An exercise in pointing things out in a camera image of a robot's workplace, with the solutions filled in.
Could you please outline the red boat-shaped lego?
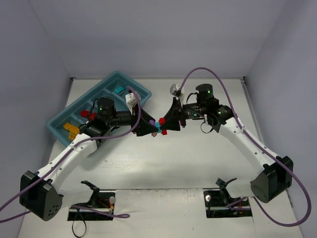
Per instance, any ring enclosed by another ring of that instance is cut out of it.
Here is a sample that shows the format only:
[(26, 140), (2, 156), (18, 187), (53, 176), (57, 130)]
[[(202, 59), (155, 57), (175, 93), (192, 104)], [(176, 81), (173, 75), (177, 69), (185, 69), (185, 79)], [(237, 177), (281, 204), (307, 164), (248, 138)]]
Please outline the red boat-shaped lego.
[(88, 114), (89, 114), (88, 111), (82, 111), (82, 112), (80, 113), (80, 116), (86, 118), (86, 117), (88, 116)]

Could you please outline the teal rounded lego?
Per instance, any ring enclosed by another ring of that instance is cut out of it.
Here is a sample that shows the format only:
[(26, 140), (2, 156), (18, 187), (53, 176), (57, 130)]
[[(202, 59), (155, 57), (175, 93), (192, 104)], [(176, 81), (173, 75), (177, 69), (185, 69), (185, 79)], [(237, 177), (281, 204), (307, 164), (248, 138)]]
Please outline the teal rounded lego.
[(122, 86), (118, 86), (115, 88), (114, 93), (121, 96), (125, 92), (125, 88)]

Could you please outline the red long lego brick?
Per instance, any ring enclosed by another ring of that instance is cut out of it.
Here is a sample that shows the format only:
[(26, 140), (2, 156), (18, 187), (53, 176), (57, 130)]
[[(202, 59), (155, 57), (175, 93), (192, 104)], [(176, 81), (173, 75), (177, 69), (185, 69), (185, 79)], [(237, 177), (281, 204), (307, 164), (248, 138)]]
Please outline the red long lego brick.
[(159, 125), (160, 125), (160, 132), (162, 135), (167, 135), (167, 130), (166, 129), (161, 129), (161, 126), (165, 124), (165, 118), (160, 118), (159, 119)]

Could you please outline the small teal lego piece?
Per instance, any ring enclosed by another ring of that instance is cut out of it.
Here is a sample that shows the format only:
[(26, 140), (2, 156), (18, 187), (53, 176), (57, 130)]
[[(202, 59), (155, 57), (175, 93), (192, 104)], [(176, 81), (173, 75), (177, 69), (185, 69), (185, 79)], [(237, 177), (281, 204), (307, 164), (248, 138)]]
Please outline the small teal lego piece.
[(157, 133), (161, 133), (162, 130), (161, 130), (161, 128), (160, 128), (160, 123), (159, 123), (158, 121), (155, 123), (155, 126), (156, 126), (156, 128), (158, 129)]

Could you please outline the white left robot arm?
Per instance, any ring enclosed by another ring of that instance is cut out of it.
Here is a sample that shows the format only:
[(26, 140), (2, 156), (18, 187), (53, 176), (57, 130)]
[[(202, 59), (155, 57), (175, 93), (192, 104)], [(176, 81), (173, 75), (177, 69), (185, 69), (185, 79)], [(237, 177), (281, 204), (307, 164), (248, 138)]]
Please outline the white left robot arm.
[(137, 136), (158, 131), (155, 119), (141, 108), (133, 93), (126, 95), (126, 104), (127, 111), (117, 111), (113, 98), (95, 99), (92, 108), (96, 113), (88, 112), (87, 122), (67, 148), (37, 172), (22, 175), (20, 204), (44, 221), (52, 219), (65, 201), (60, 190), (63, 182), (84, 159), (114, 137), (113, 128), (130, 126)]

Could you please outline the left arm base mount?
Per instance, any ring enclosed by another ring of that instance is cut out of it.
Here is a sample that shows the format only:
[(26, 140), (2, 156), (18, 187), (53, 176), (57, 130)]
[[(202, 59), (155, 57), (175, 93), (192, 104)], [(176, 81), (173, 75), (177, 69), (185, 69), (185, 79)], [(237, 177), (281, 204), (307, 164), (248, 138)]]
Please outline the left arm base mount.
[(69, 208), (68, 221), (112, 221), (113, 217), (102, 215), (91, 211), (94, 209), (102, 213), (114, 214), (114, 204), (116, 195), (114, 190), (101, 190), (96, 185), (87, 180), (81, 181), (81, 184), (87, 186), (92, 194), (87, 202), (76, 203), (76, 205), (85, 207), (85, 209)]

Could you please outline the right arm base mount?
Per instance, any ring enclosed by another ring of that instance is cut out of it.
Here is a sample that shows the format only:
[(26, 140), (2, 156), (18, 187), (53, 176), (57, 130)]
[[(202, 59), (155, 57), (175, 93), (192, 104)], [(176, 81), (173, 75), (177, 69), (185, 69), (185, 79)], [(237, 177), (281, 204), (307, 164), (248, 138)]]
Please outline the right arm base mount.
[(223, 181), (218, 178), (218, 188), (203, 189), (206, 217), (215, 218), (242, 218), (252, 217), (252, 210), (248, 198), (232, 198), (226, 187), (237, 178)]

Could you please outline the yellow black striped lego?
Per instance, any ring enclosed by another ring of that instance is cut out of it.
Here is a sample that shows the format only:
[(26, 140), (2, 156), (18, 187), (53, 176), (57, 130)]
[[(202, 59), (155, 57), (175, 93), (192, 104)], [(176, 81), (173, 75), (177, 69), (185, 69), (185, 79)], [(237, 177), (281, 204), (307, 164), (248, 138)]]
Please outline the yellow black striped lego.
[(74, 134), (72, 132), (69, 133), (69, 139), (72, 141), (76, 138), (76, 136), (77, 136), (77, 134)]

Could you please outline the purple orange flower lego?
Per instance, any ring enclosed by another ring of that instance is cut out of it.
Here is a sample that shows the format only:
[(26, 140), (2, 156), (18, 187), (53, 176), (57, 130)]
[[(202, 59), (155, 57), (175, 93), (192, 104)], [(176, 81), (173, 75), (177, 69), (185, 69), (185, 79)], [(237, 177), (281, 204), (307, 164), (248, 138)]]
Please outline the purple orange flower lego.
[[(150, 120), (150, 124), (153, 125), (157, 129), (156, 122), (154, 120)], [(157, 131), (154, 131), (152, 133), (152, 137), (156, 137), (157, 133), (158, 133)]]

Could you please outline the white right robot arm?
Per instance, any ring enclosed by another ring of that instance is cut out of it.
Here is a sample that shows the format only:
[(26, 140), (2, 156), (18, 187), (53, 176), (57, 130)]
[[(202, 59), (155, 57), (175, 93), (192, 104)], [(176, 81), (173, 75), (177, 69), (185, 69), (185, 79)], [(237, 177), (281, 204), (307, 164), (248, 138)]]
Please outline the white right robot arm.
[(293, 169), (293, 161), (285, 156), (281, 158), (258, 141), (242, 125), (229, 106), (222, 105), (214, 97), (212, 85), (201, 84), (196, 87), (196, 102), (184, 104), (184, 95), (179, 84), (170, 88), (173, 95), (171, 108), (163, 118), (159, 119), (160, 129), (180, 131), (186, 126), (188, 119), (203, 119), (227, 140), (249, 161), (257, 177), (250, 185), (230, 185), (228, 182), (217, 181), (217, 185), (232, 197), (254, 195), (259, 201), (269, 203), (276, 196), (288, 189), (292, 184), (292, 176), (287, 169)]

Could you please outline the teal yellow lego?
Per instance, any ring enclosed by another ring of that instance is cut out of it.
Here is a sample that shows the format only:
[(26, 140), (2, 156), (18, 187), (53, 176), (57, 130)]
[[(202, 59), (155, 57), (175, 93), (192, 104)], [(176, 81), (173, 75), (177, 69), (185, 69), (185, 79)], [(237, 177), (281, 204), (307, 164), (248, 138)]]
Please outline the teal yellow lego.
[(74, 126), (74, 125), (70, 125), (69, 126), (69, 131), (71, 132), (71, 133), (74, 133), (74, 134), (78, 134), (79, 133), (79, 128), (78, 127), (76, 127), (76, 126)]

